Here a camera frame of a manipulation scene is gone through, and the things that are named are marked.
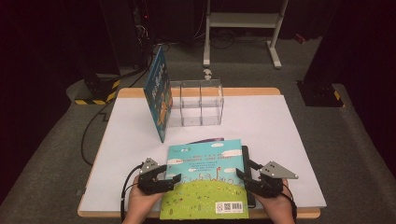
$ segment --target transparent divider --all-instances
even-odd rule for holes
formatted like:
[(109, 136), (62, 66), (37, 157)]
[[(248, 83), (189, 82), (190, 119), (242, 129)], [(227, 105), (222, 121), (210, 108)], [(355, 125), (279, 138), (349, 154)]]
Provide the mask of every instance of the transparent divider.
[(221, 124), (224, 99), (218, 79), (171, 81), (171, 88), (168, 127)]

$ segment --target book cover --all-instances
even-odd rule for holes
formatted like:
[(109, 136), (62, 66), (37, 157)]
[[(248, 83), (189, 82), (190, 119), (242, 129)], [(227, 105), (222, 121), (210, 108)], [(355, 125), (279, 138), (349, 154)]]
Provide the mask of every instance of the book cover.
[(181, 174), (165, 193), (160, 219), (248, 218), (240, 139), (170, 146), (166, 178)]
[(163, 47), (158, 50), (143, 91), (146, 95), (154, 124), (163, 142), (173, 103)]

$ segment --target book cover illustration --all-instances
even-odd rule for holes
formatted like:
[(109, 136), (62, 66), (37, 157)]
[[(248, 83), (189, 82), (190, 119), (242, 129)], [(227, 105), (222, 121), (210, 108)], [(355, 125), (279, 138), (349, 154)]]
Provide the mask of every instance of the book cover illustration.
[(172, 92), (163, 48), (160, 47), (148, 74), (143, 91), (161, 141), (165, 140), (167, 121), (172, 108)]
[(170, 146), (166, 178), (181, 174), (165, 193), (160, 219), (248, 218), (241, 140)]

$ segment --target white table surface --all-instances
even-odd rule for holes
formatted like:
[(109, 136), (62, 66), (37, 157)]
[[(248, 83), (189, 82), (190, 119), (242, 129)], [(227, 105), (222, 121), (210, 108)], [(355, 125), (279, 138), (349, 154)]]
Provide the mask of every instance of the white table surface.
[[(253, 161), (262, 165), (276, 161), (297, 174), (299, 179), (289, 184), (299, 208), (326, 206), (283, 95), (224, 96), (220, 125), (168, 128), (164, 143), (145, 98), (118, 98), (78, 213), (119, 213), (122, 186), (136, 165), (147, 157), (165, 164), (169, 146), (213, 137), (240, 138)], [(252, 175), (257, 179), (259, 173), (252, 170)], [(157, 202), (152, 211), (159, 211), (160, 205)]]

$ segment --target book title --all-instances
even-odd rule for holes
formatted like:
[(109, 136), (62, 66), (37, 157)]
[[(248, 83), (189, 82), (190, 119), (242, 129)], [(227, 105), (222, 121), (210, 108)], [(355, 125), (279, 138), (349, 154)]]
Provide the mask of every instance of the book title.
[(155, 86), (152, 89), (152, 93), (151, 93), (153, 98), (155, 98), (155, 96), (157, 95), (158, 89), (160, 88), (161, 80), (163, 79), (163, 70), (165, 68), (165, 64), (162, 63), (160, 65), (160, 67), (161, 67), (160, 73), (157, 77), (155, 77)]

